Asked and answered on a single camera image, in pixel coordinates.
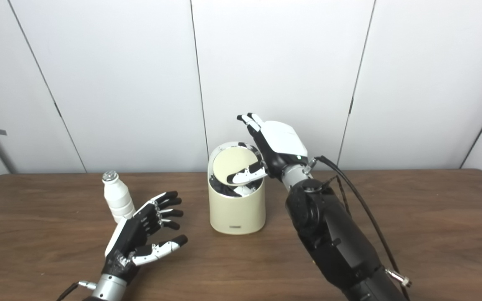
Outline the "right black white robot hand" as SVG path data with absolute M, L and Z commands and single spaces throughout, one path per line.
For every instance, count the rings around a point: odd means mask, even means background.
M 308 151 L 293 127 L 278 121 L 263 121 L 257 114 L 238 115 L 246 125 L 259 151 L 255 163 L 232 173 L 226 182 L 240 186 L 268 176 L 284 184 L 289 191 L 296 183 L 308 179 L 302 168 L 308 165 Z

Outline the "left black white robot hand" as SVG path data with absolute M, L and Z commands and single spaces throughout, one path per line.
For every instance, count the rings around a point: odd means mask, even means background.
M 181 203 L 177 191 L 166 191 L 148 200 L 132 217 L 123 218 L 106 247 L 101 274 L 120 278 L 130 285 L 142 265 L 157 261 L 186 244 L 189 239 L 185 235 L 156 244 L 147 243 L 151 235 L 165 227 L 180 228 L 170 217 L 182 217 L 184 212 L 173 208 Z

